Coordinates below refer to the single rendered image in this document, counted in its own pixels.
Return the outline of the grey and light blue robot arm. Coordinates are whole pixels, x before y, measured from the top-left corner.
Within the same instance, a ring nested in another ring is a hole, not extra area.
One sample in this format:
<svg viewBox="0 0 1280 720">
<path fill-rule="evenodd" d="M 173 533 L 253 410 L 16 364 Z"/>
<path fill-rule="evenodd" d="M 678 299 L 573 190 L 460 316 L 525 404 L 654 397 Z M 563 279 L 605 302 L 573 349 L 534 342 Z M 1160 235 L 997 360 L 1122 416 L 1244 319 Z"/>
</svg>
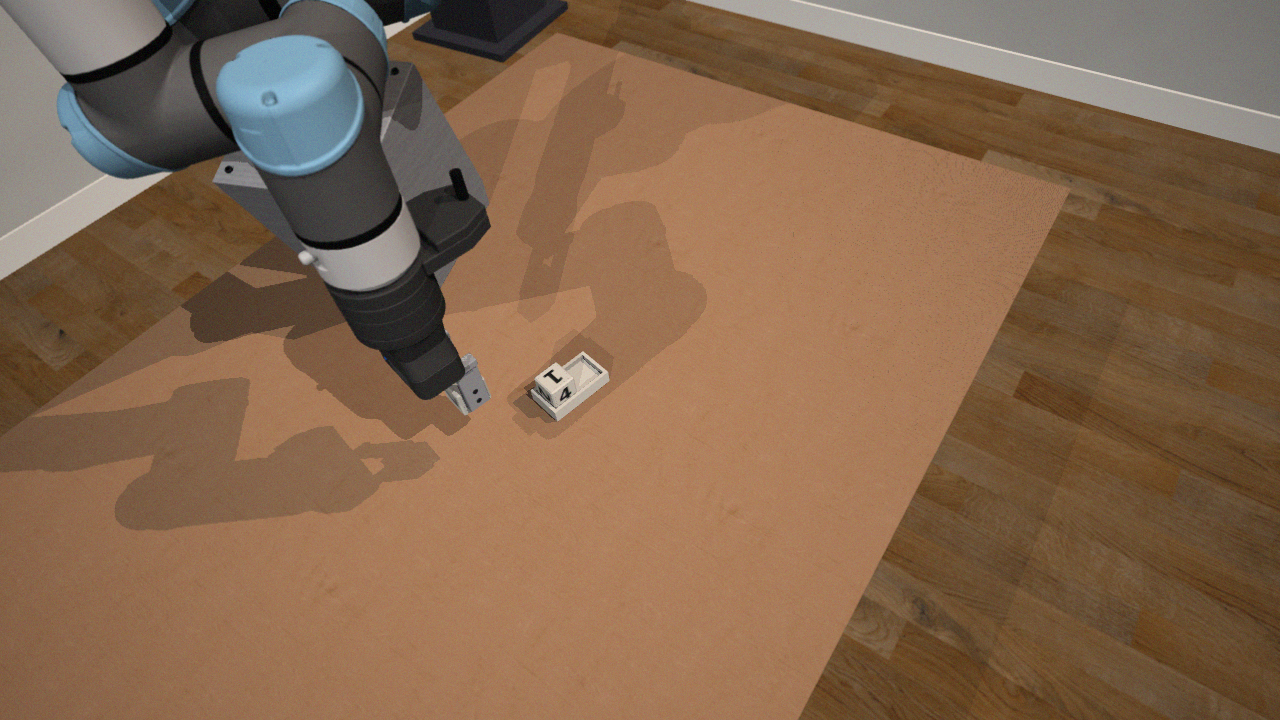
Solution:
<svg viewBox="0 0 1280 720">
<path fill-rule="evenodd" d="M 440 3 L 0 0 L 67 79 L 58 117 L 92 167 L 134 179 L 242 150 L 296 237 L 323 250 L 401 214 L 380 138 L 383 26 Z"/>
</svg>

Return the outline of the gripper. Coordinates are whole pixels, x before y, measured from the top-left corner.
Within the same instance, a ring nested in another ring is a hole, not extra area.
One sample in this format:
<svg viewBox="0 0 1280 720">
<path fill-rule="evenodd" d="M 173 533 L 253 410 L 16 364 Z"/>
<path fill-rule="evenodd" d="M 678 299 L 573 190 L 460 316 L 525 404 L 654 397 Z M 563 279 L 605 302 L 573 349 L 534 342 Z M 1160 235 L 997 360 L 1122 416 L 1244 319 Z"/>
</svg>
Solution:
<svg viewBox="0 0 1280 720">
<path fill-rule="evenodd" d="M 474 413 L 490 396 L 476 357 L 460 357 L 444 329 L 445 299 L 434 272 L 474 249 L 492 225 L 460 168 L 449 176 L 452 184 L 407 202 L 401 193 L 401 218 L 372 242 L 323 250 L 300 241 L 306 250 L 298 258 L 314 263 L 356 338 L 379 350 L 419 398 L 457 383 Z"/>
</svg>

